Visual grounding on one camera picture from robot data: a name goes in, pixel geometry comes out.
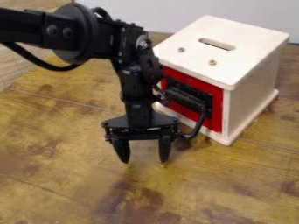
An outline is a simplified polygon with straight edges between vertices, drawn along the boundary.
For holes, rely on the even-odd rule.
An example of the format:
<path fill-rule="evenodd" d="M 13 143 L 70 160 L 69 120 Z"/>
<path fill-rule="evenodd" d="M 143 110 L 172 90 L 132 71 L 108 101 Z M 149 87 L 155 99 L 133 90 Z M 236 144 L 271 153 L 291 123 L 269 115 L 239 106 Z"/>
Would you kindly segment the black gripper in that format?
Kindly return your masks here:
<path fill-rule="evenodd" d="M 101 123 L 105 129 L 105 140 L 112 142 L 115 152 L 123 163 L 128 163 L 131 150 L 127 140 L 159 140 L 160 162 L 168 161 L 172 140 L 177 137 L 177 119 L 163 115 L 153 110 L 157 97 L 145 97 L 139 100 L 121 98 L 125 113 Z"/>

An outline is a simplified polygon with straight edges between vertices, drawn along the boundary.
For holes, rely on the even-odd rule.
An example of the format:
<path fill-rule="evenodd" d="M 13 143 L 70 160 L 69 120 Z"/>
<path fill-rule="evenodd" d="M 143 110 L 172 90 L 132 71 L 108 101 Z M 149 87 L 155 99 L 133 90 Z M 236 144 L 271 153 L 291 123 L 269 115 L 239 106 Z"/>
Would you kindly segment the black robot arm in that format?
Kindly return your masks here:
<path fill-rule="evenodd" d="M 164 68 L 143 27 L 115 20 L 100 7 L 90 9 L 78 3 L 62 5 L 53 13 L 0 7 L 0 44 L 56 72 L 69 71 L 90 59 L 109 60 L 125 114 L 101 123 L 105 140 L 124 163 L 131 140 L 157 140 L 160 160 L 168 160 L 179 135 L 177 119 L 153 110 L 155 102 L 167 103 L 157 87 Z"/>

